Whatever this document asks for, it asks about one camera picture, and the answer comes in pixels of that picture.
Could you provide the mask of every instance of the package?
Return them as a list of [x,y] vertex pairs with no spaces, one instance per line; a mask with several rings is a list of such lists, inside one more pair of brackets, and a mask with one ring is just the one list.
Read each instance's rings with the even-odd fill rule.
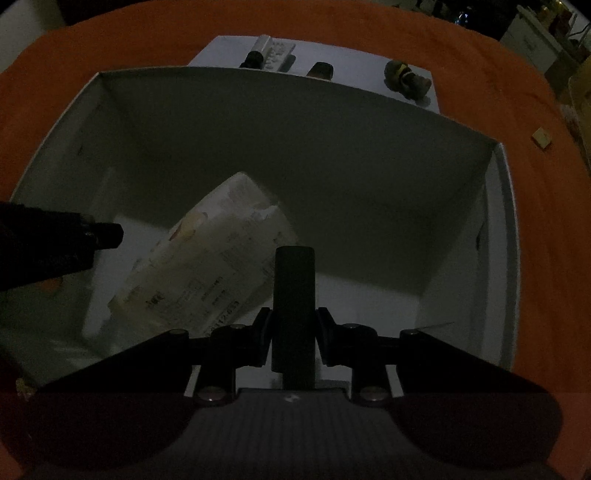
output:
[[278,205],[237,173],[135,265],[109,308],[147,336],[173,328],[209,335],[264,285],[271,294],[275,249],[296,242]]

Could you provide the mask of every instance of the white cabinet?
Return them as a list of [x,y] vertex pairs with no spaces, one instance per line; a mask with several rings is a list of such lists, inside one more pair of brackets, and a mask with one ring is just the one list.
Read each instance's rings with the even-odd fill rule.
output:
[[558,58],[562,47],[532,12],[521,6],[517,10],[518,13],[501,38],[501,43],[545,73]]

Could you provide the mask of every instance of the black cylinder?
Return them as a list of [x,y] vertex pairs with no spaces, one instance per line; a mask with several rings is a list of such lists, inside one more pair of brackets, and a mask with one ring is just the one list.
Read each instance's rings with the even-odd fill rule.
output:
[[314,388],[314,275],[313,248],[276,250],[271,368],[283,375],[284,390]]

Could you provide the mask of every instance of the orange tablecloth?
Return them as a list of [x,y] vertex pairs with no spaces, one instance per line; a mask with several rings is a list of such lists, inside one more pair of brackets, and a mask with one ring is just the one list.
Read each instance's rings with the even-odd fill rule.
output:
[[[442,114],[502,141],[517,197],[522,289],[517,373],[557,395],[550,459],[580,478],[591,447],[591,181],[544,78],[491,38],[347,0],[152,1],[43,36],[0,74],[0,200],[100,70],[187,64],[216,35],[310,40],[428,69]],[[553,137],[546,152],[530,140]]]

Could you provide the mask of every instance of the cardboard box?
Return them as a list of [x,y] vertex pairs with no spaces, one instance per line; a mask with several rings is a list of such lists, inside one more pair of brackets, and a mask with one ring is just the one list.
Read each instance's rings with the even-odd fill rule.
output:
[[[3,295],[0,345],[41,385],[140,341],[107,303],[134,261],[244,171],[317,258],[317,305],[380,335],[425,331],[509,368],[519,250],[503,146],[444,116],[321,80],[167,67],[97,74],[57,121],[12,201],[123,224],[123,244],[55,294]],[[266,298],[245,309],[251,322]],[[269,386],[267,367],[238,386]],[[328,380],[349,369],[324,366]]]

